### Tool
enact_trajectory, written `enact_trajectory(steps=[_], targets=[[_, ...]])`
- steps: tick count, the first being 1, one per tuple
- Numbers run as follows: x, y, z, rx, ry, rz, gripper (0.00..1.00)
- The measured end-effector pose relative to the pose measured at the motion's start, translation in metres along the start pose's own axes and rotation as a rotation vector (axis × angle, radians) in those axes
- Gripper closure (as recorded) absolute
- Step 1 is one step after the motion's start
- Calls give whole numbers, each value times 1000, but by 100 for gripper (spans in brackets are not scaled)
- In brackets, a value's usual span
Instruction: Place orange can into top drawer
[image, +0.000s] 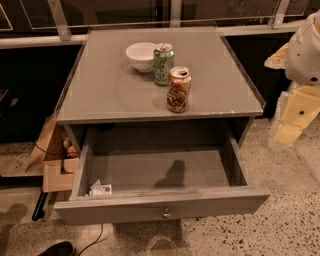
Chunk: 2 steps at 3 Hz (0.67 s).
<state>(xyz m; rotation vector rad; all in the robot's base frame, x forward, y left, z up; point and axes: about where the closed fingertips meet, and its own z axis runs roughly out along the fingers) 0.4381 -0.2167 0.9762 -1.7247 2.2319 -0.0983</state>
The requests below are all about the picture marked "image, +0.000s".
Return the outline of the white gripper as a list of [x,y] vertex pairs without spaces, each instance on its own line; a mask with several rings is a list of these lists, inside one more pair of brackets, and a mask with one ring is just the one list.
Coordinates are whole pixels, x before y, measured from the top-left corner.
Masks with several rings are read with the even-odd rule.
[[289,149],[319,113],[320,88],[292,82],[278,98],[269,147],[274,151]]

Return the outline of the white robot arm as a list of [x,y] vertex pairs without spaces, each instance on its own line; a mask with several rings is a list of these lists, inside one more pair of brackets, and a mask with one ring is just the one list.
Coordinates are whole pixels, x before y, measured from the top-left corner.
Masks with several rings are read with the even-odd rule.
[[282,151],[291,147],[320,113],[320,11],[309,15],[264,66],[283,69],[291,81],[278,98],[270,131],[269,146]]

